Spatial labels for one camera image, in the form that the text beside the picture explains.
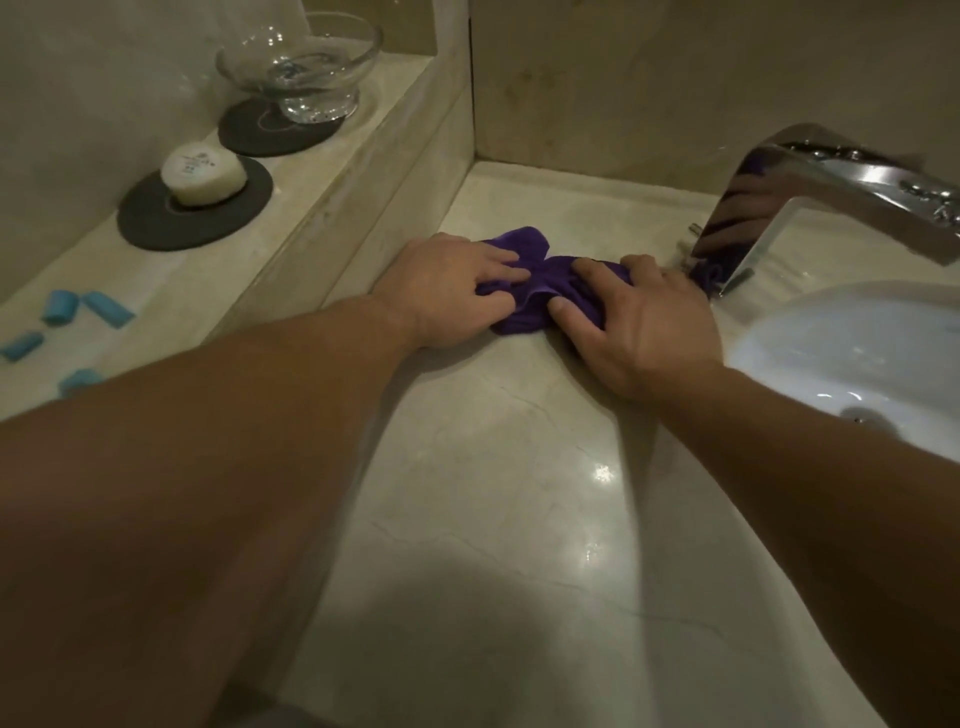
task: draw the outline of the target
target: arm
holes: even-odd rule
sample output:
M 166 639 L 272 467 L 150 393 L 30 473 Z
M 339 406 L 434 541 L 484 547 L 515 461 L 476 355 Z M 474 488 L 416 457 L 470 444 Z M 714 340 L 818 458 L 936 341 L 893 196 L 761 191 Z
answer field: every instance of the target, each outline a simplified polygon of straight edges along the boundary
M 528 276 L 514 257 L 438 235 L 369 296 L 2 423 L 0 723 L 200 722 L 398 364 L 509 315 L 473 289 Z
M 551 302 L 590 368 L 652 405 L 793 581 L 891 726 L 960 716 L 960 465 L 818 412 L 723 366 L 703 294 L 650 256 L 635 287 L 577 270 L 606 332 Z

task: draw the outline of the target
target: blue foam piece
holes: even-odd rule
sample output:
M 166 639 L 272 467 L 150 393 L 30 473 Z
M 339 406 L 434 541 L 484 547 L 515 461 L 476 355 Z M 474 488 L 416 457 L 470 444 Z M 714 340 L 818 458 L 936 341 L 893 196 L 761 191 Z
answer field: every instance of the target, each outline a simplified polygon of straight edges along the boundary
M 125 326 L 133 318 L 133 314 L 124 306 L 100 291 L 90 291 L 84 294 L 84 303 L 91 311 L 114 328 Z
M 73 321 L 79 305 L 80 296 L 73 291 L 51 291 L 40 321 L 51 327 L 65 326 Z
M 0 348 L 7 361 L 19 361 L 43 343 L 44 336 L 39 331 L 27 331 Z
M 77 390 L 89 387 L 92 384 L 99 384 L 104 378 L 94 372 L 92 369 L 78 369 L 72 375 L 57 385 L 60 389 L 61 397 L 69 397 Z

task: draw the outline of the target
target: hand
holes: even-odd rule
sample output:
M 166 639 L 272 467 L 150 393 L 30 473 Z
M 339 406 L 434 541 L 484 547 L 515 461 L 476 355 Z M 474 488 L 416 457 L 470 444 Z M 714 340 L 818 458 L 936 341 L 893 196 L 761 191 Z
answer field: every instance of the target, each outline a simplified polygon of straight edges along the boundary
M 415 346 L 452 347 L 514 312 L 514 297 L 506 291 L 477 296 L 474 290 L 490 280 L 530 278 L 525 268 L 506 265 L 517 258 L 512 251 L 439 232 L 407 243 L 372 296 L 399 315 Z
M 550 315 L 600 381 L 621 397 L 655 400 L 658 386 L 672 376 L 722 367 L 720 334 L 703 292 L 680 271 L 661 271 L 649 255 L 621 262 L 633 286 L 595 260 L 573 264 L 603 301 L 606 331 L 575 303 L 559 297 L 549 303 Z

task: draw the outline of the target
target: chrome faucet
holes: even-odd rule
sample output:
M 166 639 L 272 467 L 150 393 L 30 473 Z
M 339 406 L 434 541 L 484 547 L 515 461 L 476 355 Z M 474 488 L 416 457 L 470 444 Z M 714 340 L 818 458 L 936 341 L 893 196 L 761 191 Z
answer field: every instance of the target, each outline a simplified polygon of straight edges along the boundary
M 691 226 L 698 239 L 690 277 L 710 296 L 730 293 L 753 274 L 791 213 L 810 200 L 942 265 L 960 258 L 960 187 L 816 124 L 801 124 L 752 149 L 707 224 Z

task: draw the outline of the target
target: sink drain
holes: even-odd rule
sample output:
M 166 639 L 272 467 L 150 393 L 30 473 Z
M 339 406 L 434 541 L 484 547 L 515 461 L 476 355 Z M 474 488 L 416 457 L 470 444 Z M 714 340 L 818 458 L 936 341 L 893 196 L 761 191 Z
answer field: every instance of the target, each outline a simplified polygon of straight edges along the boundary
M 879 412 L 875 412 L 867 407 L 847 407 L 847 409 L 840 413 L 840 417 L 844 420 L 857 423 L 858 425 L 869 427 L 877 432 L 883 432 L 891 437 L 896 437 L 898 440 L 903 439 L 896 425 Z

